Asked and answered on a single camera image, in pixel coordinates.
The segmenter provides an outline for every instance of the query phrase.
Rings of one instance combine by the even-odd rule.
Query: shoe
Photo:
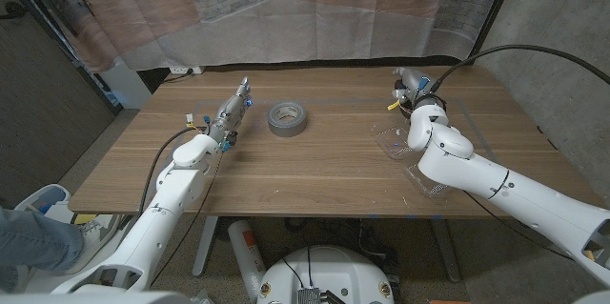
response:
[[[94,220],[79,226],[83,234],[83,250],[76,263],[65,271],[66,274],[75,274],[81,271],[93,259],[114,235],[121,217],[120,214],[99,214]]]

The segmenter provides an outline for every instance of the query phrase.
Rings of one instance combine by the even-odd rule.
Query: white cylinder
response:
[[[229,227],[229,238],[233,245],[237,265],[239,265],[241,278],[244,280],[244,285],[246,285],[250,302],[255,303],[266,269],[248,221],[240,220],[234,222]]]

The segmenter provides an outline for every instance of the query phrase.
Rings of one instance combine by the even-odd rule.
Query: clear plastic container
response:
[[[407,145],[409,122],[406,119],[388,118],[371,129],[377,144],[394,160],[402,160],[411,149]]]
[[[447,185],[439,184],[436,181],[432,181],[426,177],[426,175],[419,170],[417,163],[405,163],[403,170],[409,180],[411,180],[411,182],[416,185],[427,197],[443,198],[449,189],[451,189]]]

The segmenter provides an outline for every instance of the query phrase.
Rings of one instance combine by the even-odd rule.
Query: jeans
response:
[[[0,289],[16,285],[15,266],[68,270],[83,249],[80,229],[40,213],[0,208]]]

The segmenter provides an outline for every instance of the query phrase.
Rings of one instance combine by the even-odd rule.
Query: tabletop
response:
[[[195,124],[204,125],[203,115],[214,117],[247,75],[254,104],[238,129],[236,146],[222,155],[213,181],[211,172],[204,195],[188,212],[197,212],[209,189],[201,212],[210,215],[489,217],[462,191],[450,190],[444,198],[425,196],[405,174],[405,162],[388,157],[375,141],[375,126],[401,121],[398,110],[387,110],[395,101],[393,69],[214,67],[164,84],[69,206],[76,213],[135,213],[155,154],[185,127],[185,114],[194,113]],[[438,78],[447,67],[419,69]],[[437,94],[448,102],[450,124],[473,142],[475,152],[577,200],[603,206],[488,70],[458,69]],[[288,100],[305,107],[307,128],[294,137],[278,137],[268,128],[267,110]],[[172,149],[193,135],[185,134],[162,153],[153,179]]]

